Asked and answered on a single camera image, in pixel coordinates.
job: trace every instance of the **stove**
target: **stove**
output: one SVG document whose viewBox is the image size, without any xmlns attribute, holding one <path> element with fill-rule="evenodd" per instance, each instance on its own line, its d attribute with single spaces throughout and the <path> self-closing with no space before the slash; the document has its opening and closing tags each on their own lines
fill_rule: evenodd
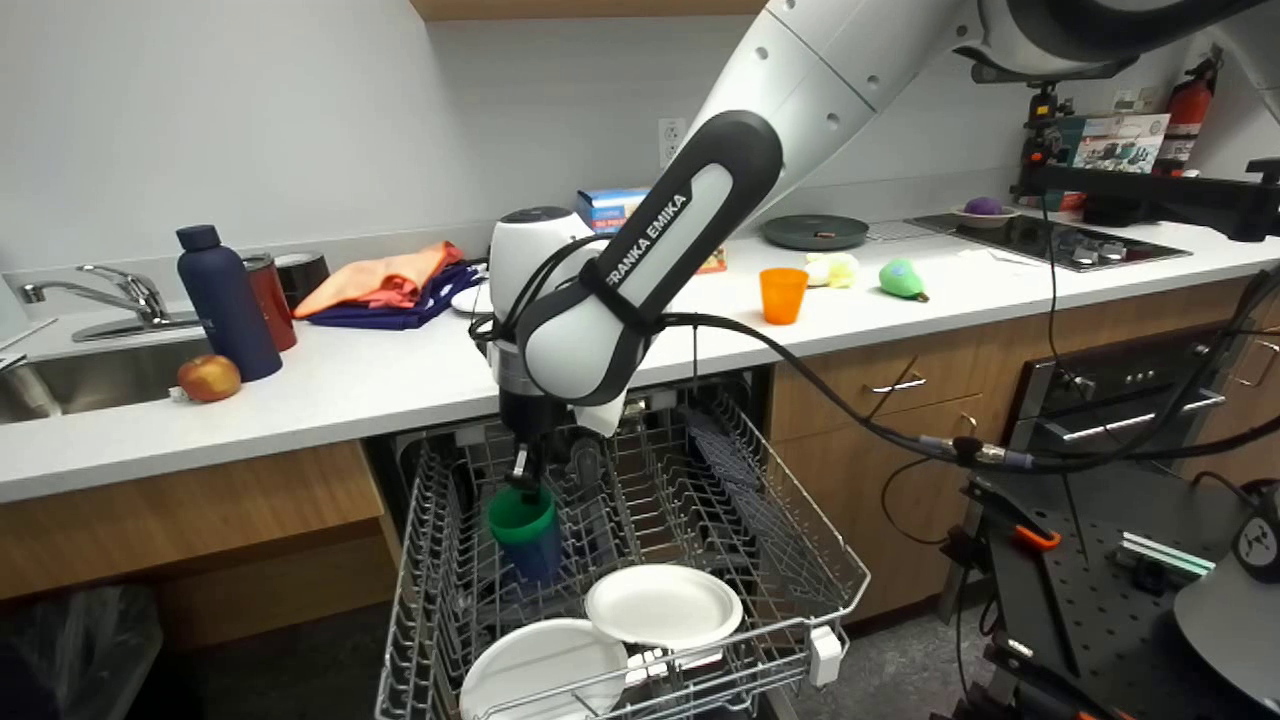
<svg viewBox="0 0 1280 720">
<path fill-rule="evenodd" d="M 956 233 L 966 240 L 994 245 L 994 246 L 1004 246 L 1017 255 L 1051 260 L 1051 265 L 1077 266 L 1077 272 L 1143 265 L 1143 260 L 1159 260 L 1159 255 L 1190 255 L 1167 245 L 1111 234 L 1102 226 L 1058 225 L 1058 220 L 1040 220 L 1040 217 L 1017 217 L 1001 226 L 967 226 L 956 217 L 927 217 L 926 226 Z"/>
</svg>

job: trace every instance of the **white wall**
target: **white wall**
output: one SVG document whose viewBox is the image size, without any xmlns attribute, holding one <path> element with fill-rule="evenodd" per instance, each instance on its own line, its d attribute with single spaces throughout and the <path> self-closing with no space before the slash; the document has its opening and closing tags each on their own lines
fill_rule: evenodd
<svg viewBox="0 0 1280 720">
<path fill-rule="evenodd" d="M 744 18 L 431 24 L 407 0 L 0 0 L 0 266 L 345 234 L 486 245 L 521 205 L 647 185 Z M 1070 86 L 1096 103 L 1175 51 Z M 1004 191 L 1029 86 L 927 73 L 789 207 L 905 217 Z"/>
</svg>

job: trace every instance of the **dishwasher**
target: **dishwasher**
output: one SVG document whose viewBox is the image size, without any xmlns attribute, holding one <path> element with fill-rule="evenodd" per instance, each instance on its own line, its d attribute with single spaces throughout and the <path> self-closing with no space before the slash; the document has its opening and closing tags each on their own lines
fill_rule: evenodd
<svg viewBox="0 0 1280 720">
<path fill-rule="evenodd" d="M 462 716 L 462 682 L 488 642 L 531 619 L 586 617 L 586 591 L 628 563 L 712 570 L 740 597 L 744 619 L 700 668 L 628 642 L 644 672 L 638 678 L 628 662 L 628 688 L 606 716 L 775 716 L 774 694 L 831 678 L 870 563 L 725 391 L 632 391 L 628 406 L 614 441 L 586 434 L 546 466 L 563 563 L 547 587 L 515 584 L 482 527 L 515 457 L 496 414 L 385 444 L 405 517 L 381 720 Z"/>
</svg>

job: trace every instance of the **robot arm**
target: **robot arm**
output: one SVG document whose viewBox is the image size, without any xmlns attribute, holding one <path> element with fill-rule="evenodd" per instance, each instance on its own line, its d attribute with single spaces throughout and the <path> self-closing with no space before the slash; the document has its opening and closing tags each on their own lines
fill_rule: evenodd
<svg viewBox="0 0 1280 720">
<path fill-rule="evenodd" d="M 1025 78 L 1110 77 L 1251 2 L 980 0 L 980 42 L 959 51 Z M 888 107 L 956 12 L 959 0 L 774 0 L 618 240 L 514 314 L 530 379 L 563 403 L 618 398 L 662 312 L 716 245 Z"/>
</svg>

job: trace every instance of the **white countertop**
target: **white countertop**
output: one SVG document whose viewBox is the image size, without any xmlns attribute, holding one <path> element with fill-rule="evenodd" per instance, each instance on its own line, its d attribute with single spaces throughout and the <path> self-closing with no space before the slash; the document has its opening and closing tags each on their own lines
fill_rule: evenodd
<svg viewBox="0 0 1280 720">
<path fill-rule="evenodd" d="M 1123 295 L 1152 295 L 1214 278 L 1235 278 L 1280 260 L 1280 245 L 1231 245 L 1218 233 L 1155 225 L 1123 234 L 1190 246 L 1123 266 L 1058 266 L 1058 302 L 1086 308 Z M 852 287 L 811 287 L 789 326 L 762 321 L 755 266 L 804 265 L 755 234 L 729 245 L 729 272 L 695 276 L 671 308 L 747 321 L 801 355 L 885 342 L 905 334 L 951 332 L 1014 314 L 1038 314 L 1051 302 L 1051 272 L 1040 260 L 1010 255 L 984 245 L 940 234 L 915 225 L 875 226 L 852 250 L 861 276 Z M 885 260 L 909 255 L 927 302 L 875 293 Z M 110 342 L 73 342 L 67 334 L 101 314 L 67 314 L 22 342 L 27 355 L 97 353 Z M 151 398 L 57 421 L 0 425 L 0 504 L 75 488 L 122 484 L 156 473 L 227 464 L 247 457 L 295 450 L 335 441 L 362 441 L 401 428 L 454 425 L 496 410 L 496 383 L 473 346 L 462 314 L 440 314 L 422 332 L 364 332 L 295 325 L 300 342 L 283 369 L 247 383 L 224 403 Z M 638 383 L 669 383 L 695 372 L 774 365 L 775 355 L 747 334 L 663 332 Z"/>
</svg>

